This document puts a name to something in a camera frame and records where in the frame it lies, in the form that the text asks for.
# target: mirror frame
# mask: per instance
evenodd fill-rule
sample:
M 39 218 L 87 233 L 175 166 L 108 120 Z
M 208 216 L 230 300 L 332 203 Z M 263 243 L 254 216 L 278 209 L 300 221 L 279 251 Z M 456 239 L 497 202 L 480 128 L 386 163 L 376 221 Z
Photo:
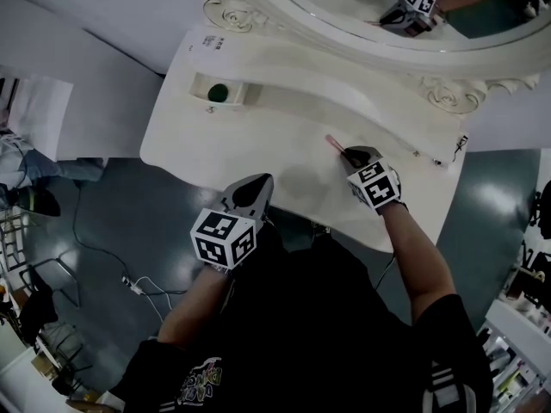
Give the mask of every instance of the mirror frame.
M 475 48 L 461 50 L 466 47 L 464 41 L 415 40 L 397 35 L 393 44 L 366 40 L 313 16 L 296 0 L 245 2 L 270 22 L 318 48 L 386 71 L 488 80 L 522 78 L 551 66 L 551 11 L 511 31 L 470 40 Z M 426 49 L 412 49 L 412 42 Z

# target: white wall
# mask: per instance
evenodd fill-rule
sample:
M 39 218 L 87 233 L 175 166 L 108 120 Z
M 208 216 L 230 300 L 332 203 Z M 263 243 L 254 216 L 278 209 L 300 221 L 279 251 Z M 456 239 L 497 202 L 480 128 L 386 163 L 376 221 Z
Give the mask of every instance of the white wall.
M 0 14 L 0 64 L 73 84 L 52 154 L 138 157 L 162 78 L 25 0 L 0 0 Z
M 0 325 L 0 372 L 27 348 L 15 333 L 11 324 Z
M 468 151 L 551 148 L 551 71 L 534 90 L 492 89 L 467 129 Z
M 0 372 L 0 392 L 21 413 L 65 413 L 75 411 L 65 405 L 66 397 L 57 393 L 52 382 L 32 364 L 36 356 L 29 348 Z
M 30 0 L 166 73 L 186 30 L 202 23 L 202 0 Z

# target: black sleeve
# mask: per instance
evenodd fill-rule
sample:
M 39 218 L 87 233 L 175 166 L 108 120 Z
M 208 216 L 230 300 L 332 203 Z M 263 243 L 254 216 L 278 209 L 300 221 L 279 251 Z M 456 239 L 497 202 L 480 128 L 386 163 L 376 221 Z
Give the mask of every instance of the black sleeve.
M 451 392 L 464 400 L 468 397 L 464 391 L 470 388 L 476 396 L 477 413 L 487 413 L 493 390 L 490 364 L 461 298 L 448 295 L 439 299 L 421 315 L 413 332 L 427 370 L 425 387 L 434 393 L 434 400 L 440 401 L 439 405 L 453 403 Z
M 157 411 L 161 399 L 173 396 L 189 373 L 189 355 L 156 341 L 144 341 L 130 360 L 121 382 L 109 390 L 126 403 L 125 412 Z

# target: power strip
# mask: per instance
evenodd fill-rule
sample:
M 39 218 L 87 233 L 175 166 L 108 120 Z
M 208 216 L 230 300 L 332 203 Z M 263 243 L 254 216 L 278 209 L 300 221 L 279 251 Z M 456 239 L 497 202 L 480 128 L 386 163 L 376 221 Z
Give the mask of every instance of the power strip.
M 131 281 L 125 275 L 122 276 L 122 283 L 125 284 L 127 287 L 129 287 L 130 290 L 133 293 L 137 293 L 138 295 L 144 295 L 145 294 L 144 290 L 141 287 L 139 287 L 136 283 Z

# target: black shirt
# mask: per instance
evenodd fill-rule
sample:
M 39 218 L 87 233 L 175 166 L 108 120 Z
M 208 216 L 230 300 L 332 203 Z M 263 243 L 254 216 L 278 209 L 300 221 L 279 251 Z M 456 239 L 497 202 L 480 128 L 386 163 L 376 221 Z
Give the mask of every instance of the black shirt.
M 474 391 L 478 412 L 489 410 L 488 362 L 459 296 L 438 300 L 407 326 L 387 310 L 367 269 L 330 237 L 316 250 L 249 267 L 193 353 L 140 345 L 112 390 L 125 411 L 420 412 L 433 373 L 452 374 Z

